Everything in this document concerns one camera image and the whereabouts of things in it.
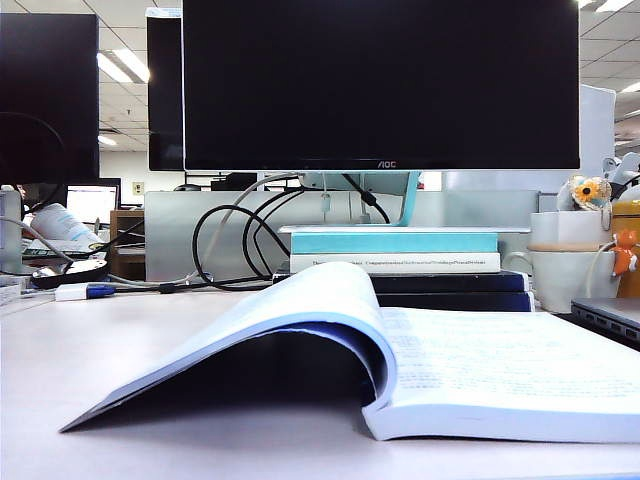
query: black monitor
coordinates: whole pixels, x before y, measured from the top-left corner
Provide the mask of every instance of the black monitor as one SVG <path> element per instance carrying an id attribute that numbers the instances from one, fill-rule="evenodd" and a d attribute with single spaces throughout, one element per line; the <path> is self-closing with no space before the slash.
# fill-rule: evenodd
<path id="1" fill-rule="evenodd" d="M 97 50 L 95 15 L 0 14 L 0 183 L 98 177 Z"/>
<path id="2" fill-rule="evenodd" d="M 578 168 L 575 0 L 184 0 L 188 170 Z"/>
<path id="3" fill-rule="evenodd" d="M 184 170 L 181 37 L 180 18 L 147 17 L 150 170 Z"/>

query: sunflower figurine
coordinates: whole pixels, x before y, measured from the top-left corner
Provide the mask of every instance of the sunflower figurine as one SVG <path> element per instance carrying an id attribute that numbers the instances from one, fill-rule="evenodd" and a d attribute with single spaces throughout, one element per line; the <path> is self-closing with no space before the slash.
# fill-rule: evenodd
<path id="1" fill-rule="evenodd" d="M 569 179 L 573 201 L 582 210 L 603 210 L 611 199 L 611 185 L 601 177 L 574 175 Z"/>

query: ceiling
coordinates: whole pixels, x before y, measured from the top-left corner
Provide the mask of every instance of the ceiling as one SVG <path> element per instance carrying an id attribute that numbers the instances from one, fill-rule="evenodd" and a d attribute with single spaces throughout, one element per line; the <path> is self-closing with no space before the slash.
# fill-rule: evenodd
<path id="1" fill-rule="evenodd" d="M 0 0 L 2 12 L 95 13 L 100 18 L 100 49 L 127 47 L 146 63 L 147 7 L 180 7 L 181 0 Z M 628 143 L 617 153 L 637 150 L 640 145 L 640 92 L 620 93 L 640 82 L 640 0 L 618 12 L 580 11 L 581 82 L 618 92 L 616 137 Z M 100 72 L 100 128 L 121 132 L 110 135 L 115 147 L 105 151 L 146 151 L 146 85 L 120 84 Z"/>

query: cup handle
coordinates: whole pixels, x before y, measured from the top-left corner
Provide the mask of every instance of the cup handle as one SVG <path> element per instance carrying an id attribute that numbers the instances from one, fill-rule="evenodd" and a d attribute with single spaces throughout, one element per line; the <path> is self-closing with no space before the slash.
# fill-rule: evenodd
<path id="1" fill-rule="evenodd" d="M 506 257 L 504 257 L 504 260 L 503 260 L 502 263 L 504 264 L 505 267 L 507 267 L 516 258 L 520 258 L 520 259 L 524 260 L 525 262 L 527 262 L 529 265 L 531 265 L 533 267 L 533 264 L 531 263 L 531 255 L 529 255 L 526 252 L 511 252 Z"/>

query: aoc logo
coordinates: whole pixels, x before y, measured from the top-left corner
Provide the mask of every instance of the aoc logo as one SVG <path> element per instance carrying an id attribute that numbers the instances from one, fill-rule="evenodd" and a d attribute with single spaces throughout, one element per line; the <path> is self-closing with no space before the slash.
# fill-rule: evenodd
<path id="1" fill-rule="evenodd" d="M 378 162 L 378 168 L 396 168 L 395 161 L 382 160 Z"/>

